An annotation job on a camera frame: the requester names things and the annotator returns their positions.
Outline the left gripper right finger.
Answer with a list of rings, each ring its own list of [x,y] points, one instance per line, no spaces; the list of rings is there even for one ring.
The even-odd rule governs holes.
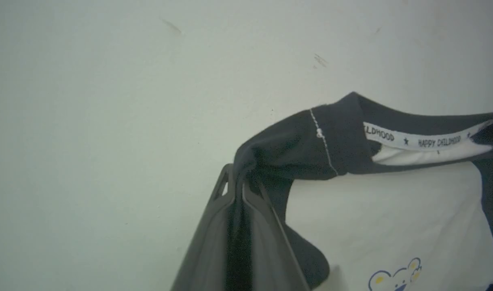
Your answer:
[[[309,291],[264,186],[245,182],[242,200],[251,221],[252,290]]]

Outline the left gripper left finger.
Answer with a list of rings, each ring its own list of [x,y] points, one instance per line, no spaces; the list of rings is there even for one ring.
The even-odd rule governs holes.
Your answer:
[[[172,291],[225,291],[230,209],[235,194],[232,164],[220,172],[180,265]]]

